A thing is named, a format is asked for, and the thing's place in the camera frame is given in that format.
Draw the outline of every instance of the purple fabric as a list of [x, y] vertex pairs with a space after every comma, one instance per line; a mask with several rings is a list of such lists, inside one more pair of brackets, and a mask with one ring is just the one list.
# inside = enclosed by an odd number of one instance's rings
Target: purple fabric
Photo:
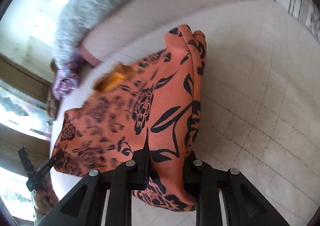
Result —
[[57, 71], [56, 80], [52, 86], [52, 93], [57, 100], [66, 97], [71, 90], [78, 89], [78, 70], [86, 61], [75, 51], [63, 69]]

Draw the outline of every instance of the orange cloth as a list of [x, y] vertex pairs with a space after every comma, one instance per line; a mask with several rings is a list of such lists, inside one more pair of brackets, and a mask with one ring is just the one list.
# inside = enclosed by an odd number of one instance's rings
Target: orange cloth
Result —
[[133, 194], [153, 206], [191, 211], [195, 199], [185, 191], [182, 173], [200, 121], [205, 37], [183, 25], [169, 31], [165, 42], [165, 50], [132, 65], [130, 78], [110, 91], [108, 86], [95, 91], [82, 108], [65, 112], [53, 151], [62, 149], [64, 157], [55, 169], [78, 176], [112, 170], [148, 138], [148, 187]]

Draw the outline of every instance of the person's sleeve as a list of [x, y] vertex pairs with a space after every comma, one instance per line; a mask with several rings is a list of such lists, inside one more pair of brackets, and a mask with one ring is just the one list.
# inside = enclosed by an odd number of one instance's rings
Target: person's sleeve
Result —
[[44, 217], [44, 214], [38, 213], [35, 209], [35, 226], [41, 221], [41, 219]]

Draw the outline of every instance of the white wall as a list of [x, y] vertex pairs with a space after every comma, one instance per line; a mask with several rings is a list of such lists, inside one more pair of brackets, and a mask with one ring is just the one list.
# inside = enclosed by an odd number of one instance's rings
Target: white wall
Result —
[[53, 82], [52, 45], [68, 0], [13, 0], [0, 22], [0, 53]]

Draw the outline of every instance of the pink trim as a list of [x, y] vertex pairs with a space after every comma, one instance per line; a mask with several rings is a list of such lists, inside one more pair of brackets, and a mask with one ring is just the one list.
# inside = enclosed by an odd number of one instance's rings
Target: pink trim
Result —
[[99, 59], [95, 58], [92, 54], [89, 53], [89, 51], [82, 45], [82, 43], [79, 45], [78, 49], [79, 54], [91, 65], [97, 66], [99, 63], [101, 63]]

